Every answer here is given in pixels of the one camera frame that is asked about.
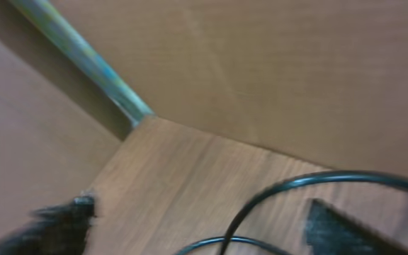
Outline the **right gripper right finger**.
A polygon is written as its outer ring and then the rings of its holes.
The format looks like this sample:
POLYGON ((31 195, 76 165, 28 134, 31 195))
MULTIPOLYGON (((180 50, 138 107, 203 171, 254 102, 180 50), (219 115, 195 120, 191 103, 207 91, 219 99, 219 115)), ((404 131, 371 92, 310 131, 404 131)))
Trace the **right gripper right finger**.
POLYGON ((313 254, 408 255, 407 247, 316 198, 310 201, 304 236, 313 254))

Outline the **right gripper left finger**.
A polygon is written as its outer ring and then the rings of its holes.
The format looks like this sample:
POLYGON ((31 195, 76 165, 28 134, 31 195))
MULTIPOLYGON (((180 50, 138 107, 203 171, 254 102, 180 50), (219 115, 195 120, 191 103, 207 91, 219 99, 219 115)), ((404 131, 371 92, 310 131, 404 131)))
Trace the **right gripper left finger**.
POLYGON ((96 199, 80 195, 35 210, 32 216, 32 222, 0 238, 0 255, 82 255, 96 217, 96 199))

